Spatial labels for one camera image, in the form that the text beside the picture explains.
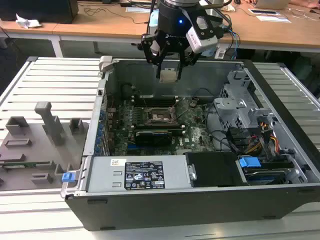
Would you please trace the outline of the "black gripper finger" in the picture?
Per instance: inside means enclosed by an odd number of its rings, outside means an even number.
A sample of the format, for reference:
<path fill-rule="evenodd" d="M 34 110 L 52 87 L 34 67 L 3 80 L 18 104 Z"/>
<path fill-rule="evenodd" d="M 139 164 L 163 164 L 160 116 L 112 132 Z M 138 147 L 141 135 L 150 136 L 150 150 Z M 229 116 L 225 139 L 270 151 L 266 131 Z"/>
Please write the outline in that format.
<path fill-rule="evenodd" d="M 183 47 L 179 47 L 177 52 L 179 55 L 179 63 L 177 66 L 176 80 L 178 81 L 181 79 L 183 68 L 195 65 L 201 54 L 191 51 L 189 55 L 185 55 L 185 49 Z"/>
<path fill-rule="evenodd" d="M 157 67 L 156 78 L 160 78 L 162 62 L 167 55 L 166 34 L 159 29 L 154 34 L 144 33 L 141 36 L 141 45 L 146 61 Z"/>

